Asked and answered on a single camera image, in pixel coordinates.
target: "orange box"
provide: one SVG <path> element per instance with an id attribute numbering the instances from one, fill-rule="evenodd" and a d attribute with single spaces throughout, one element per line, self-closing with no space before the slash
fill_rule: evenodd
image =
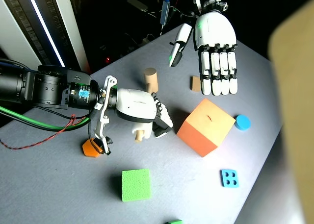
<path id="1" fill-rule="evenodd" d="M 204 99 L 186 118 L 177 136 L 204 157 L 220 146 L 235 121 L 214 103 Z"/>

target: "green object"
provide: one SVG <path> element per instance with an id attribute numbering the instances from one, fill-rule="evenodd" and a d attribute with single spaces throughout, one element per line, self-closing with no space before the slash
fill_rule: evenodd
<path id="1" fill-rule="evenodd" d="M 36 121 L 36 120 L 33 120 L 33 119 L 30 119 L 24 115 L 20 115 L 14 111 L 11 111 L 11 110 L 8 110 L 2 106 L 0 106 L 0 111 L 4 112 L 4 113 L 7 113 L 7 114 L 10 114 L 12 116 L 15 116 L 21 120 L 25 120 L 27 122 L 30 122 L 30 123 L 33 123 L 33 124 L 36 124 L 38 126 L 42 126 L 42 127 L 46 127 L 46 128 L 50 128 L 50 129 L 58 129 L 58 130 L 62 130 L 64 128 L 64 126 L 62 127 L 59 127 L 59 126 L 54 126 L 54 125 L 50 125 L 50 124 L 46 124 L 46 123 L 42 123 L 42 122 L 39 122 L 39 121 Z M 75 126 L 68 126 L 67 128 L 73 128 L 73 127 L 78 127 L 80 125 L 82 125 L 83 123 L 85 123 L 86 121 L 88 121 L 89 118 L 86 118 L 84 120 L 82 120 L 80 123 L 76 124 Z"/>
<path id="2" fill-rule="evenodd" d="M 183 224 L 183 221 L 175 220 L 175 221 L 168 222 L 168 224 Z"/>
<path id="3" fill-rule="evenodd" d="M 149 169 L 122 171 L 122 201 L 149 199 L 152 196 Z"/>

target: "blue square block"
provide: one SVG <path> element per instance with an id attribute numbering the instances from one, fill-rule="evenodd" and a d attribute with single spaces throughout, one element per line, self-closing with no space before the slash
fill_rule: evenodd
<path id="1" fill-rule="evenodd" d="M 221 170 L 221 180 L 224 187 L 239 187 L 236 170 Z"/>

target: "green block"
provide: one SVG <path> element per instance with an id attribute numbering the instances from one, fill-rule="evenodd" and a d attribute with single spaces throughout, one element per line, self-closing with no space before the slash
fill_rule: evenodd
<path id="1" fill-rule="evenodd" d="M 168 222 L 169 224 L 183 224 L 183 221 L 181 220 L 175 220 L 175 221 L 171 221 L 171 222 Z"/>
<path id="2" fill-rule="evenodd" d="M 122 171 L 122 201 L 149 199 L 152 196 L 149 169 Z"/>

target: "table surface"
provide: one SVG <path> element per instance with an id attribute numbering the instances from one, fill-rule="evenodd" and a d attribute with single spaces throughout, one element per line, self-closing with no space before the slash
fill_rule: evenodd
<path id="1" fill-rule="evenodd" d="M 134 142 L 132 122 L 109 112 L 105 133 L 113 140 L 111 155 L 97 159 L 83 155 L 87 126 L 61 133 L 31 149 L 0 147 L 1 223 L 164 224 L 181 219 L 186 224 L 232 224 L 236 220 L 282 126 L 276 81 L 270 62 L 239 42 L 236 50 L 238 93 L 203 96 L 189 89 L 199 74 L 198 53 L 192 39 L 176 68 L 167 66 L 178 28 L 93 74 L 103 85 L 107 75 L 118 88 L 145 89 L 143 71 L 157 69 L 158 98 L 169 107 L 178 130 L 188 112 L 208 98 L 231 116 L 252 121 L 248 131 L 231 129 L 222 145 L 204 158 L 171 131 L 166 136 Z M 63 111 L 84 114 L 85 111 Z M 39 109 L 26 116 L 54 125 L 67 122 Z M 0 138 L 11 146 L 42 140 L 51 132 L 11 122 Z M 121 171 L 148 168 L 152 198 L 121 201 Z M 220 170 L 238 173 L 239 187 L 224 188 Z"/>

